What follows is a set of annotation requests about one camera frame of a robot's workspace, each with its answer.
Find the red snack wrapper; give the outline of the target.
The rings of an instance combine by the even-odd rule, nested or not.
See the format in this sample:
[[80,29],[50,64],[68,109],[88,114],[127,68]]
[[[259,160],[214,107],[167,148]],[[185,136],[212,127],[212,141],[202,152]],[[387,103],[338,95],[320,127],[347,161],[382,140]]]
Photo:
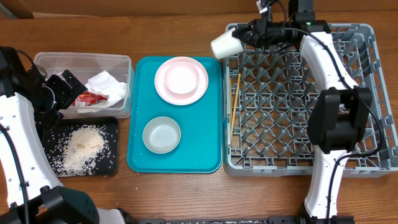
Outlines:
[[72,103],[73,106],[86,107],[91,106],[103,101],[107,101],[108,97],[106,95],[99,95],[89,91],[80,94],[75,101]]

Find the white paper cup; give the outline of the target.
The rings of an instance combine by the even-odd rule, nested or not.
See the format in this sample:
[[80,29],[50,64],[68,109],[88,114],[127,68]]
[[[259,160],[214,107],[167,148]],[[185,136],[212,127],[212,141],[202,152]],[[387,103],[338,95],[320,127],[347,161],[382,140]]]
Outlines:
[[241,41],[233,37],[235,30],[232,28],[211,41],[211,49],[217,59],[226,58],[244,50]]

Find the white napkin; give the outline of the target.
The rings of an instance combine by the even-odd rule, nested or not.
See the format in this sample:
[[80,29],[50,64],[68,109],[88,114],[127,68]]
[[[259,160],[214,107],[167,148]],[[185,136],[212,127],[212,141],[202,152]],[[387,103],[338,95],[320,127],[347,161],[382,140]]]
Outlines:
[[75,106],[77,113],[87,114],[88,116],[115,116],[125,118],[129,112],[129,92],[128,84],[117,80],[106,70],[88,79],[85,84],[89,92],[106,95],[107,101],[91,106]]

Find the wooden chopstick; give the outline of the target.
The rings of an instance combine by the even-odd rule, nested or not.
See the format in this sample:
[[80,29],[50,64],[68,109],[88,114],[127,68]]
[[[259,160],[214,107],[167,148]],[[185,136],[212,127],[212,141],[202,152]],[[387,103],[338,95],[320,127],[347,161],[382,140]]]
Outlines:
[[233,87],[233,81],[232,81],[232,78],[229,78],[229,99],[230,99],[229,144],[230,144],[230,146],[232,146],[232,142],[233,142],[233,140],[232,140],[232,133],[233,133],[233,131],[232,131],[232,127],[233,127],[233,125],[232,125],[232,121],[233,121],[233,118],[232,118],[233,117],[233,91],[232,91],[232,87]]
[[234,123],[235,123],[235,117],[236,117],[237,104],[238,104],[238,100],[239,100],[240,83],[241,83],[241,73],[239,72],[237,83],[236,83],[236,92],[235,92],[235,96],[234,96],[234,102],[233,102],[234,104],[233,104],[233,110],[232,110],[232,116],[231,116],[231,133],[230,133],[231,145],[233,144],[233,131],[234,131]]

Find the pink bowl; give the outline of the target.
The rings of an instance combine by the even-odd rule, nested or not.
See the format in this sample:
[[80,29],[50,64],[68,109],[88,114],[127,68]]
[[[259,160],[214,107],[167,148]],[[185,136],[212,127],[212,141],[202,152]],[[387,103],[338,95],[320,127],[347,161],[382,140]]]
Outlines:
[[188,62],[173,62],[164,77],[165,86],[178,95],[186,95],[197,88],[199,72],[194,65]]

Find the pink plate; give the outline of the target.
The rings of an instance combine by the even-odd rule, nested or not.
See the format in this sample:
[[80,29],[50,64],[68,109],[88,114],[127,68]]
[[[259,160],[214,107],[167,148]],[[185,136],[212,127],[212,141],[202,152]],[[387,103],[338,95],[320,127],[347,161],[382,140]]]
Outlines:
[[[164,84],[165,71],[167,67],[173,62],[188,62],[195,66],[199,72],[198,85],[195,90],[186,95],[178,95],[172,93]],[[156,71],[154,84],[158,95],[166,102],[184,106],[198,101],[206,92],[208,88],[209,78],[205,67],[197,60],[190,57],[174,57],[165,61]]]

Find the grey bowl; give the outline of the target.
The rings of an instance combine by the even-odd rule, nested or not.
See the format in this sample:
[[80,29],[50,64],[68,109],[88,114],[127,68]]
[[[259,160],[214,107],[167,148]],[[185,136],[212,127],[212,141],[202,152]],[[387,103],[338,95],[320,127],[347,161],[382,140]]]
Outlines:
[[166,116],[159,116],[150,120],[142,133],[145,147],[156,154],[166,154],[173,151],[178,146],[181,137],[181,129],[178,123]]

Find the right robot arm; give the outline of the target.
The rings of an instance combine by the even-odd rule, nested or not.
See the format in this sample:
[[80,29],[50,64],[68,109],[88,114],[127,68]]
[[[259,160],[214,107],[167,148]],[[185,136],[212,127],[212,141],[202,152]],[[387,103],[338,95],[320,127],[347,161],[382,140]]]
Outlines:
[[308,136],[315,146],[310,190],[303,203],[307,223],[353,223],[337,214],[337,195],[347,160],[358,157],[355,145],[362,140],[370,105],[368,87],[360,87],[347,74],[333,46],[330,27],[316,20],[311,1],[291,1],[283,22],[273,22],[273,1],[258,1],[261,18],[228,31],[233,53],[242,44],[268,47],[294,44],[308,63],[320,95],[308,120]]

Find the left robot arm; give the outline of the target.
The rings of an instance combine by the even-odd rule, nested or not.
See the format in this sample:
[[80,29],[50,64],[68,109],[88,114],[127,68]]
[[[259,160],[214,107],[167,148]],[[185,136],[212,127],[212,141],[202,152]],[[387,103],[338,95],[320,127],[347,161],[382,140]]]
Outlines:
[[9,205],[1,223],[135,223],[121,208],[96,207],[53,172],[37,130],[54,127],[86,88],[69,70],[46,78],[34,63],[25,69],[22,53],[1,47],[1,165]]

